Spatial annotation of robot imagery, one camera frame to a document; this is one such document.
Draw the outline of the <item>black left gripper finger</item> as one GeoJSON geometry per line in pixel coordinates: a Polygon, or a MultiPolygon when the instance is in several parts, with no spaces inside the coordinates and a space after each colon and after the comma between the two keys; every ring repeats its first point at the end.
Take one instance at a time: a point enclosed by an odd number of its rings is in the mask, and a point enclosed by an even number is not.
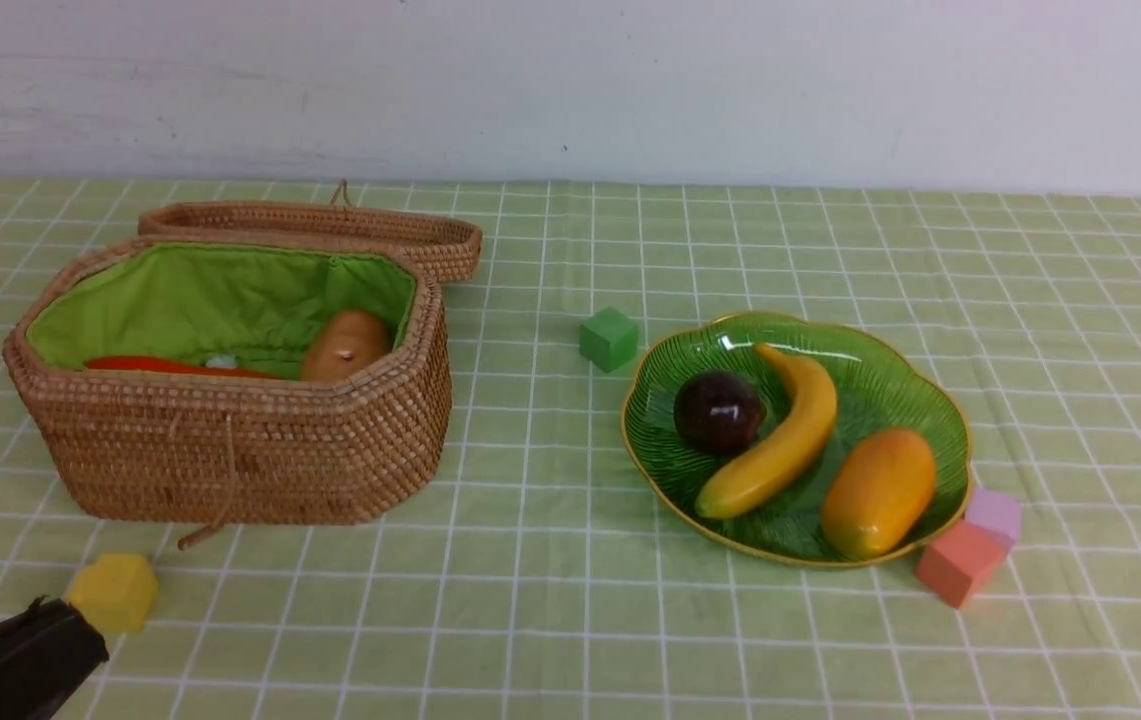
{"type": "Polygon", "coordinates": [[[52,719],[108,661],[104,636],[80,610],[37,597],[0,621],[0,719],[52,719]]]}

